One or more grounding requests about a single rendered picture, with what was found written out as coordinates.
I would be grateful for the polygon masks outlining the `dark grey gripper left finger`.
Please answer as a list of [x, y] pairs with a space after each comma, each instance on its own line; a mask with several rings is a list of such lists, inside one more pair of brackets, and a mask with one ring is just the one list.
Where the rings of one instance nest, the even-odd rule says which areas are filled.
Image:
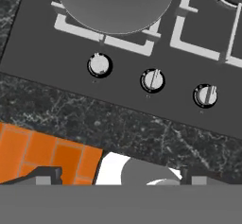
[[62, 185], [62, 168], [60, 166], [38, 166], [23, 177], [4, 181], [3, 185]]

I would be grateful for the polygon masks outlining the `pale grey hob grate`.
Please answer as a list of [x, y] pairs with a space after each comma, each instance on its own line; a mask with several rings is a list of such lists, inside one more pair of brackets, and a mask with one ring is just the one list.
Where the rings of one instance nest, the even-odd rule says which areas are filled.
[[94, 32], [81, 26], [74, 26], [66, 23], [67, 11], [62, 3], [52, 1], [51, 6], [57, 13], [57, 18], [54, 28], [72, 35], [79, 36], [94, 42], [103, 43], [124, 49], [136, 54], [150, 57], [153, 51], [154, 44], [160, 40], [161, 34], [158, 32], [161, 20], [158, 19], [148, 29], [144, 29], [143, 33], [147, 36], [144, 44], [131, 43], [126, 40], [118, 39], [113, 36], [106, 36], [101, 33]]
[[[239, 2], [232, 2], [230, 0], [216, 0], [219, 4], [226, 7], [227, 9], [234, 9], [235, 16], [233, 20], [233, 27], [229, 39], [228, 48], [226, 50], [224, 62], [235, 67], [242, 68], [242, 59], [236, 58], [232, 55], [233, 43], [238, 28], [240, 15], [242, 13], [242, 0]], [[198, 55], [210, 60], [219, 60], [221, 54], [210, 50], [208, 48], [200, 47], [191, 43], [186, 43], [181, 40], [182, 30], [185, 23], [185, 18], [188, 12], [198, 13], [199, 10], [190, 6], [190, 0], [181, 0], [179, 5], [179, 12], [176, 15], [176, 22], [173, 28], [170, 46], [182, 51]]]

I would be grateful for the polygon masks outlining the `white round hob knob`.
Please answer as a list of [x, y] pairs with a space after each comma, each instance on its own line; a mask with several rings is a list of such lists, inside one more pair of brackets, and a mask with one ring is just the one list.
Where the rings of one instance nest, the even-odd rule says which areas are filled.
[[193, 92], [193, 100], [202, 109], [210, 109], [217, 102], [217, 87], [215, 85], [202, 83]]
[[89, 73], [96, 78], [105, 78], [112, 72], [112, 60], [105, 54], [94, 53], [87, 62]]
[[147, 93], [159, 93], [165, 85], [164, 74], [160, 69], [148, 68], [141, 75], [140, 84]]

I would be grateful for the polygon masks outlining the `grey metal pot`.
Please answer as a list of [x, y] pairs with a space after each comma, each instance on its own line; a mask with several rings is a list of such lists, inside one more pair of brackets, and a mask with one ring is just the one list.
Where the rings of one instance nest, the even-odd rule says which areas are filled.
[[60, 0], [79, 23], [101, 33], [130, 34], [155, 23], [172, 0]]

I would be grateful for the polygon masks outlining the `dark grey hob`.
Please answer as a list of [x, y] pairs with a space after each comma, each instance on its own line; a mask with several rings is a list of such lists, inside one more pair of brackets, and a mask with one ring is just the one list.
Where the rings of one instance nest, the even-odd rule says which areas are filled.
[[[223, 61], [234, 9], [216, 0], [190, 0], [199, 12], [187, 13], [181, 40], [221, 54], [219, 60], [210, 60], [170, 46], [181, 0], [172, 0], [159, 18], [161, 38], [150, 57], [55, 29], [57, 13], [52, 1], [61, 3], [22, 1], [0, 61], [1, 73], [242, 139], [242, 68]], [[66, 23], [90, 29], [68, 12]], [[118, 35], [95, 32], [144, 44], [144, 29]], [[105, 78], [88, 71], [87, 62], [94, 53], [112, 60], [112, 72]], [[242, 59], [242, 13], [232, 55]], [[165, 85], [159, 93], [150, 94], [141, 87], [140, 77], [148, 68], [164, 74]], [[217, 102], [210, 109], [200, 108], [193, 100], [195, 88], [202, 83], [217, 87]]]

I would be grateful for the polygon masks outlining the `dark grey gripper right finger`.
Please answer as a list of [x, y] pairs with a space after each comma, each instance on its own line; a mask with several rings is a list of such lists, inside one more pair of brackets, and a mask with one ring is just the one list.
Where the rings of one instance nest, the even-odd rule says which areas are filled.
[[217, 184], [233, 184], [229, 179], [222, 177], [220, 174], [204, 170], [202, 168], [181, 169], [181, 184], [184, 185], [217, 185]]

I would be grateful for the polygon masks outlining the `white and grey round object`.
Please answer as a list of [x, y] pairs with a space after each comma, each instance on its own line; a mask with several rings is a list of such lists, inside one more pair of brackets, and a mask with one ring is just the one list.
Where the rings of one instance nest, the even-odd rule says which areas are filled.
[[181, 171], [110, 152], [100, 162], [95, 185], [176, 185]]

